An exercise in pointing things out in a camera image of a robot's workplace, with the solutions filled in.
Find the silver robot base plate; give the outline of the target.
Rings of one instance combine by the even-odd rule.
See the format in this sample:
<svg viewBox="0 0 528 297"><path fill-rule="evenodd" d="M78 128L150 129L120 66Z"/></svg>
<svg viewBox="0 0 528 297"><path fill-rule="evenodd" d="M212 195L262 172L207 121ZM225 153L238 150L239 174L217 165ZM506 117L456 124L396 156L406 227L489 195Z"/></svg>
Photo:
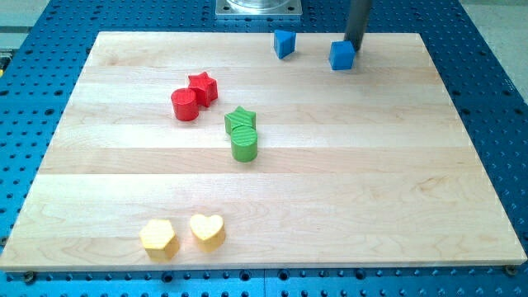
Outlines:
<svg viewBox="0 0 528 297"><path fill-rule="evenodd" d="M301 0L215 0L217 16L301 16Z"/></svg>

